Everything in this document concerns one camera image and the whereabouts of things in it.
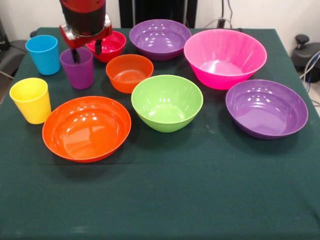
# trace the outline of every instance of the wall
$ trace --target wall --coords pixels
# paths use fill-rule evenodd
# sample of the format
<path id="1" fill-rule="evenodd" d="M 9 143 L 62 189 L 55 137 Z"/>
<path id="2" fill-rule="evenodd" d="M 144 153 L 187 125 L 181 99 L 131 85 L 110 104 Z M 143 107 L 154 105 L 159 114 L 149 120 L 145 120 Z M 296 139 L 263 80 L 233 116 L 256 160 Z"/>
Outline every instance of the wall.
<path id="1" fill-rule="evenodd" d="M 118 0 L 107 0 L 106 10 L 114 28 L 120 28 Z M 0 0 L 0 18 L 9 41 L 29 38 L 39 27 L 65 22 L 59 0 Z"/>
<path id="2" fill-rule="evenodd" d="M 224 17 L 229 18 L 227 0 Z M 303 33 L 310 42 L 320 42 L 320 0 L 230 0 L 234 28 L 276 29 L 291 53 L 295 36 Z M 198 0 L 196 28 L 203 28 L 221 16 L 221 0 Z"/>
<path id="3" fill-rule="evenodd" d="M 106 2 L 112 25 L 119 28 L 119 2 Z M 230 4 L 234 28 L 276 29 L 289 53 L 296 46 L 294 38 L 299 33 L 307 34 L 312 42 L 320 42 L 320 0 L 230 0 Z M 229 17 L 227 0 L 224 8 L 225 17 Z M 198 0 L 195 26 L 203 28 L 220 15 L 221 0 Z M 11 41 L 28 39 L 38 27 L 57 27 L 65 22 L 59 0 L 0 0 L 0 17 Z"/>

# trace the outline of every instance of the bowl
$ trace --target bowl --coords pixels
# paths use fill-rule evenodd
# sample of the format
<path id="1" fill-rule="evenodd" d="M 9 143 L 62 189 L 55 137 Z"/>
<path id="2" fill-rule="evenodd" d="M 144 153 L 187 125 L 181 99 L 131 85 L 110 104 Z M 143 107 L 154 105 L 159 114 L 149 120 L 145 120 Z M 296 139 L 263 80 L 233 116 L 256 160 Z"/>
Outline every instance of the bowl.
<path id="1" fill-rule="evenodd" d="M 200 111 L 204 97 L 192 81 L 176 75 L 157 75 L 140 82 L 131 102 L 149 127 L 171 133 L 189 124 Z"/>
<path id="2" fill-rule="evenodd" d="M 105 67 L 112 86 L 125 94 L 131 94 L 138 83 L 151 77 L 153 71 L 152 62 L 137 54 L 117 56 Z"/>
<path id="3" fill-rule="evenodd" d="M 293 90 L 269 80 L 248 80 L 226 94 L 226 107 L 236 124 L 260 139 L 278 139 L 301 130 L 308 120 L 303 99 Z"/>
<path id="4" fill-rule="evenodd" d="M 143 21 L 129 34 L 138 51 L 156 61 L 168 61 L 180 55 L 190 37 L 191 32 L 185 25 L 168 19 Z"/>
<path id="5" fill-rule="evenodd" d="M 59 157 L 91 163 L 115 152 L 130 129 L 130 115 L 119 102 L 85 96 L 57 107 L 43 125 L 42 138 Z"/>
<path id="6" fill-rule="evenodd" d="M 118 31 L 112 31 L 111 35 L 102 39 L 101 54 L 96 54 L 95 43 L 92 41 L 86 44 L 86 47 L 101 62 L 108 63 L 111 59 L 119 56 L 125 48 L 127 39 L 125 35 Z"/>
<path id="7" fill-rule="evenodd" d="M 267 61 L 267 51 L 258 40 L 230 29 L 193 35 L 185 43 L 184 55 L 200 82 L 218 90 L 247 80 Z"/>

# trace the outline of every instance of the orange bowl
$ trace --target orange bowl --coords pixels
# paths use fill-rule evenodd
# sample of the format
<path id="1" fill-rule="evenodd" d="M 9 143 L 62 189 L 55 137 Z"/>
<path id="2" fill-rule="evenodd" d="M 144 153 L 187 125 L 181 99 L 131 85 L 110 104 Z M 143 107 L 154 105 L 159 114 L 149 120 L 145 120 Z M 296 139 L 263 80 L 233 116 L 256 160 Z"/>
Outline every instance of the orange bowl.
<path id="1" fill-rule="evenodd" d="M 91 163 L 106 158 L 131 129 L 127 109 L 102 96 L 85 96 L 57 107 L 42 128 L 47 148 L 61 158 Z"/>
<path id="2" fill-rule="evenodd" d="M 125 54 L 112 59 L 106 65 L 105 72 L 115 89 L 131 94 L 138 83 L 151 77 L 154 65 L 144 56 Z"/>

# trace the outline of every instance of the purple bowl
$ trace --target purple bowl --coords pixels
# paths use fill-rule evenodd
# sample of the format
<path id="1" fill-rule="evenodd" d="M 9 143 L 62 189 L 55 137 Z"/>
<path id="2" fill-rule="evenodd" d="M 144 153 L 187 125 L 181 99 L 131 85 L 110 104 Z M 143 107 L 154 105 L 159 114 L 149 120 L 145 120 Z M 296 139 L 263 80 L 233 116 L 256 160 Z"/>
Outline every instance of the purple bowl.
<path id="1" fill-rule="evenodd" d="M 259 139 L 294 134 L 308 121 L 308 108 L 292 89 L 269 80 L 247 80 L 234 85 L 225 97 L 236 124 Z"/>
<path id="2" fill-rule="evenodd" d="M 152 19 L 135 25 L 129 38 L 139 52 L 151 60 L 167 61 L 180 55 L 190 30 L 168 19 Z"/>

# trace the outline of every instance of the blue cup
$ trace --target blue cup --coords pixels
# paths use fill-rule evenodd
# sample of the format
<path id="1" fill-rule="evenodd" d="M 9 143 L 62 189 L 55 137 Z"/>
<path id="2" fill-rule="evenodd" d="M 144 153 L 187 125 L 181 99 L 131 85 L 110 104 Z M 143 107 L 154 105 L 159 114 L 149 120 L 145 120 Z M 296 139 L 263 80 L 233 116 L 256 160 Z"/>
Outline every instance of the blue cup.
<path id="1" fill-rule="evenodd" d="M 54 36 L 32 37 L 26 42 L 25 48 L 42 75 L 52 75 L 60 70 L 58 40 Z"/>

